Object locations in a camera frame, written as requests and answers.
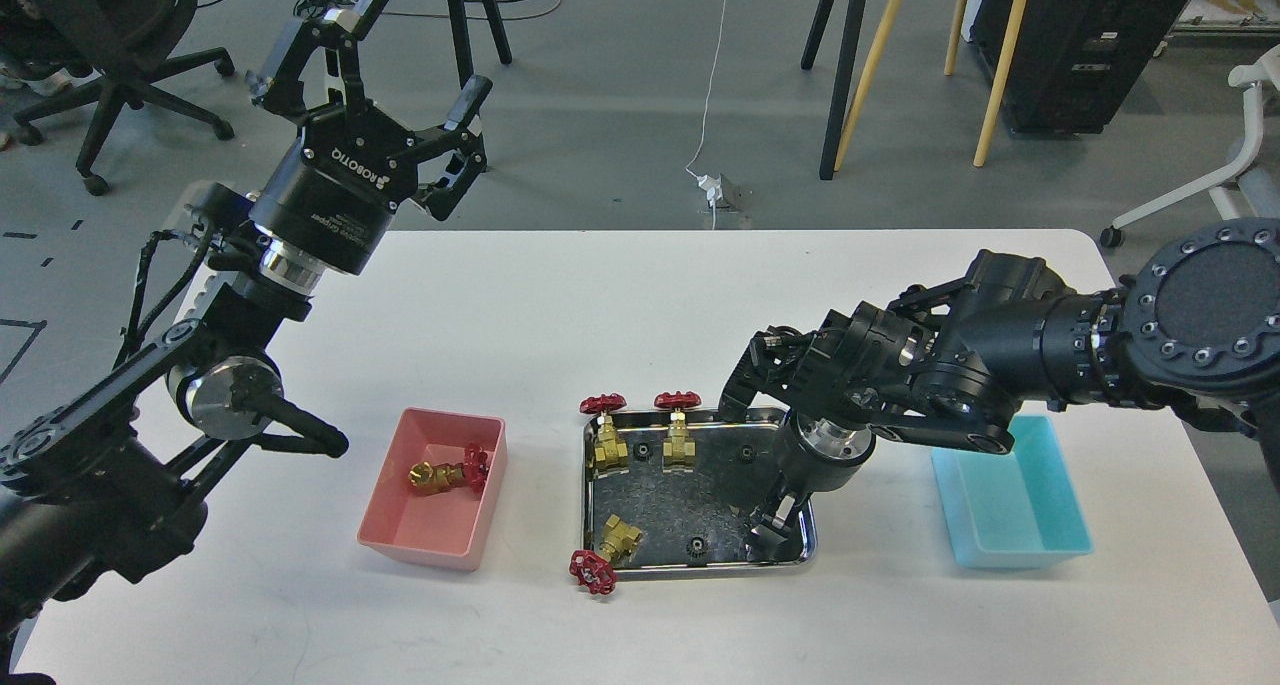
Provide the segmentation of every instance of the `blue bin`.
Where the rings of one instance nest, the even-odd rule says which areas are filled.
[[[1019,415],[1007,456],[933,448],[933,474],[965,567],[1046,567],[1093,552],[1053,425]]]

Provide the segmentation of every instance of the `metal tray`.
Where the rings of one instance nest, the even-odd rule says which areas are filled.
[[[644,533],[635,554],[614,567],[620,580],[740,575],[808,562],[818,548],[812,504],[800,513],[797,535],[776,557],[764,558],[748,544],[748,519],[778,475],[772,451],[782,415],[759,407],[748,411],[745,423],[724,423],[712,410],[686,411],[698,443],[695,466],[663,471],[669,414],[613,412],[631,457],[626,470],[604,474],[589,466],[598,429],[591,419],[582,433],[582,547],[594,549],[604,521],[617,515]],[[637,457],[640,446],[652,453],[646,460]],[[707,544],[701,557],[689,553],[694,538]]]

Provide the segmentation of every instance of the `brass fitting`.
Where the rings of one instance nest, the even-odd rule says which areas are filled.
[[[408,483],[420,494],[435,496],[466,483],[461,465],[420,462],[408,471]]]
[[[609,561],[609,565],[618,565],[631,557],[631,553],[636,552],[636,547],[639,547],[640,538],[643,536],[644,533],[639,528],[622,522],[622,519],[617,515],[611,515],[604,521],[600,547],[595,548],[595,552]]]
[[[623,470],[628,461],[627,443],[618,435],[617,426],[608,412],[600,415],[600,430],[595,434],[595,448],[591,452],[591,467],[596,472]]]
[[[687,467],[692,470],[698,456],[698,447],[694,437],[689,433],[684,411],[671,414],[671,425],[667,426],[667,438],[662,442],[662,467]]]

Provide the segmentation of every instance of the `black speaker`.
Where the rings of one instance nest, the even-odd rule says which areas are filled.
[[[1189,0],[1028,0],[1005,90],[1015,132],[1101,133]],[[970,35],[996,69],[1012,0]]]

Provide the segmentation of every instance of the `robotic arm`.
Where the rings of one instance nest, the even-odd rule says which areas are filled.
[[[790,406],[756,542],[786,540],[809,497],[847,483],[878,439],[1010,452],[1025,401],[1170,407],[1257,439],[1280,488],[1277,237],[1280,220],[1211,225],[1093,294],[1041,259],[982,251],[964,278],[915,286],[886,310],[864,302],[809,333],[756,333],[719,402],[726,420],[756,393]]]
[[[77,598],[106,571],[137,583],[191,552],[205,498],[250,447],[346,452],[340,431],[284,399],[265,348],[280,321],[306,318],[325,269],[362,270],[401,202],[444,220],[485,165],[476,111],[489,79],[475,76],[448,120],[425,131],[403,128],[365,97],[356,46],[385,3],[297,20],[262,73],[248,76],[253,102],[288,117],[298,137],[260,195],[215,184],[192,206],[189,239],[218,271],[195,312],[145,344],[131,333],[128,357],[105,380],[0,447],[5,673],[19,625],[46,599]],[[338,86],[306,108],[298,78],[320,47]],[[417,183],[417,165],[444,155],[445,174]],[[137,394],[161,378],[202,433],[165,463],[131,425]],[[271,423],[296,435],[265,433]]]

